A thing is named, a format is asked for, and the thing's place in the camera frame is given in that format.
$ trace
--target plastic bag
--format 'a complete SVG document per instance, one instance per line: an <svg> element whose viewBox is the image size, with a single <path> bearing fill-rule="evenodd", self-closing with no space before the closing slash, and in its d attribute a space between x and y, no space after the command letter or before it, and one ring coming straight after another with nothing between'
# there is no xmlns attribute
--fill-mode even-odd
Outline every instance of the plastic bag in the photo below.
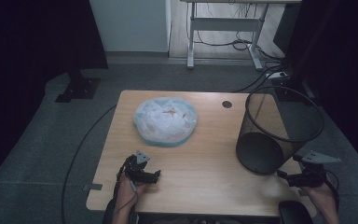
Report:
<svg viewBox="0 0 358 224"><path fill-rule="evenodd" d="M138 133L148 144L176 147L197 124L194 106L178 97L160 97L141 103L133 116Z"/></svg>

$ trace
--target black curtain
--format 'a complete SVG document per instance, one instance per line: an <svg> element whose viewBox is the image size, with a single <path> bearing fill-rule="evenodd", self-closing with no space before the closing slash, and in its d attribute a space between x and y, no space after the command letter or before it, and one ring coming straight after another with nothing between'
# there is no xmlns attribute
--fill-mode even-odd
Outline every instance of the black curtain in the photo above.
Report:
<svg viewBox="0 0 358 224"><path fill-rule="evenodd" d="M68 71L107 68L88 0L0 0L0 164Z"/></svg>
<svg viewBox="0 0 358 224"><path fill-rule="evenodd" d="M288 55L358 152L358 1L303 0Z"/></svg>

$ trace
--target gray floor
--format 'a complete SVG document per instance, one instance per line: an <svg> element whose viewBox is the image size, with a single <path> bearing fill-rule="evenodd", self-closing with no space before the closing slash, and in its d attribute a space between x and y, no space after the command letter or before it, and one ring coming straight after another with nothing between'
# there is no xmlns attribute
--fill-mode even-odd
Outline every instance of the gray floor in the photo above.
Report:
<svg viewBox="0 0 358 224"><path fill-rule="evenodd" d="M260 75L248 61L213 62L215 65L196 61L194 70L187 70L184 60L109 62L109 70L83 71L86 77L102 79L92 100L55 103L68 77L62 74L48 83L32 122L0 167L0 223L62 222L62 186L76 150L90 127L117 102L123 90L230 92ZM83 188L92 182L113 116L114 111L110 111L96 124L76 156L64 196L66 223L102 222L102 212L86 208L88 193ZM312 149L342 159L342 163L327 164L326 168L340 179L341 223L358 224L358 154L325 113L324 118L322 134L301 150ZM323 223L319 216L314 220Z"/></svg>
<svg viewBox="0 0 358 224"><path fill-rule="evenodd" d="M170 57L184 58L187 57L188 31L190 27L189 16L191 4L172 0L172 30L170 41ZM207 18L258 18L264 7L264 4L252 4L246 15L245 4L197 4L198 17ZM278 28L281 16L283 14L284 4L269 5L266 20L258 41L258 45L268 54L275 57L284 56L283 52L272 42ZM239 37L245 40L252 40L252 33L240 32ZM237 39L236 32L226 31L200 31L200 38L203 42L209 44L225 44ZM194 41L200 42L198 33L194 34ZM232 46L213 47L204 44L195 44L194 57L197 59L250 59L248 50L236 50Z"/></svg>

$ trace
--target robotic arm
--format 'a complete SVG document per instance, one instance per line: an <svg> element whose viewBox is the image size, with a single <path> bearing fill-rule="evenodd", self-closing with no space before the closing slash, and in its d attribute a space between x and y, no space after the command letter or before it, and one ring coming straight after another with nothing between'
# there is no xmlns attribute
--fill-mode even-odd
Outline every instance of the robotic arm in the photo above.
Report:
<svg viewBox="0 0 358 224"><path fill-rule="evenodd" d="M144 171L144 168L147 165L147 162L150 160L141 150L136 151L136 155L130 155L121 166L120 170L117 173L117 181L115 184L115 190L113 193L113 199L109 202L106 207L103 224L111 224L114 216L115 205L117 201L117 193L120 188L120 178L124 173L130 180L131 186L134 183L143 183L143 184L156 184L158 177L161 173L160 170L155 173L147 173ZM137 223L137 215L135 214L134 206L131 209L129 223Z"/></svg>
<svg viewBox="0 0 358 224"><path fill-rule="evenodd" d="M327 179L324 163L339 162L340 159L325 156L323 154L311 151L306 156L295 155L295 161L303 165L301 174L288 175L283 171L278 171L277 175L287 181L290 187L311 187L317 188L325 183L333 192L336 199L336 207L338 209L339 195L337 189ZM312 224L312 219L307 209L302 203L295 201L280 202L279 210L283 224Z"/></svg>

